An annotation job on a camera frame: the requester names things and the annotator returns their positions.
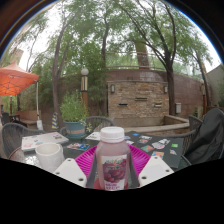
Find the stone wall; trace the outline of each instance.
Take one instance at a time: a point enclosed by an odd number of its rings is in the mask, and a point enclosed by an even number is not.
[[[147,134],[147,135],[161,136],[161,135],[184,134],[184,133],[188,133],[188,132],[190,132],[190,129],[189,128],[181,128],[181,129],[176,129],[176,130],[146,132],[145,134]]]
[[[107,81],[151,81],[167,82],[167,74],[163,71],[146,71],[143,69],[113,69],[109,71]],[[176,116],[188,118],[195,108],[203,106],[201,83],[187,76],[174,74],[175,103],[181,103],[181,113]]]
[[[115,85],[115,93],[110,91],[112,84]],[[169,98],[168,93],[164,93],[164,85],[167,83],[109,81],[109,117],[120,119],[122,127],[161,125],[164,116],[169,114]]]

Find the card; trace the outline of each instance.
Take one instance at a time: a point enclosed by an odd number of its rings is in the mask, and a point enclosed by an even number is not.
[[[69,149],[78,149],[80,147],[80,144],[74,143],[67,146]]]
[[[177,153],[172,149],[170,149],[170,154],[177,155]]]
[[[82,150],[82,151],[86,151],[89,148],[90,145],[88,144],[79,144],[79,143],[74,143],[74,144],[70,144],[67,146],[67,148],[69,149],[77,149],[77,150]]]
[[[143,138],[143,139],[147,139],[147,140],[151,140],[152,139],[152,137],[144,136],[144,135],[141,135],[139,138]]]
[[[159,156],[161,159],[163,159],[164,152],[156,152],[156,151],[154,151],[152,153],[152,156]]]
[[[172,144],[171,147],[177,148],[178,144]]]
[[[29,148],[32,146],[33,143],[26,143],[25,145],[23,145],[24,148]]]
[[[43,144],[43,142],[37,142],[37,143],[36,143],[36,145],[41,145],[41,144]]]
[[[146,151],[146,152],[150,152],[154,148],[152,146],[150,146],[150,145],[146,145],[146,146],[143,146],[141,149],[144,150],[144,151]]]
[[[132,145],[134,142],[127,140],[126,141],[128,144]]]
[[[165,145],[158,146],[157,149],[163,149]]]
[[[55,139],[62,139],[61,136],[54,136]]]
[[[88,148],[89,148],[89,145],[83,145],[83,146],[80,146],[79,150],[86,151]]]
[[[163,140],[160,140],[159,142],[162,143],[163,145],[167,145],[170,142],[170,140],[163,139]]]
[[[100,132],[93,132],[92,134],[90,134],[89,136],[87,136],[86,139],[100,141]]]
[[[148,142],[148,140],[146,140],[146,139],[140,139],[138,142],[139,143],[142,143],[142,144],[146,144]]]
[[[154,142],[154,143],[152,143],[152,146],[157,149],[158,147],[163,147],[164,145],[161,144],[160,142]]]

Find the bottle label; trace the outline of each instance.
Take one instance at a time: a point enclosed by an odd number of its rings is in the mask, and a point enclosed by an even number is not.
[[[102,156],[105,190],[123,190],[125,183],[127,154]]]

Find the potted plant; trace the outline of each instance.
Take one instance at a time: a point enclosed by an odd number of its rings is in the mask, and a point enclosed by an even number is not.
[[[85,119],[88,117],[88,110],[82,101],[81,93],[76,90],[72,94],[68,92],[60,106],[62,119],[68,138],[82,138],[85,136]]]

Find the bottle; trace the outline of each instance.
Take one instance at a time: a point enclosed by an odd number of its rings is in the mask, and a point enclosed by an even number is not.
[[[129,173],[130,148],[124,141],[124,129],[105,127],[96,148],[97,171],[103,190],[123,190]]]

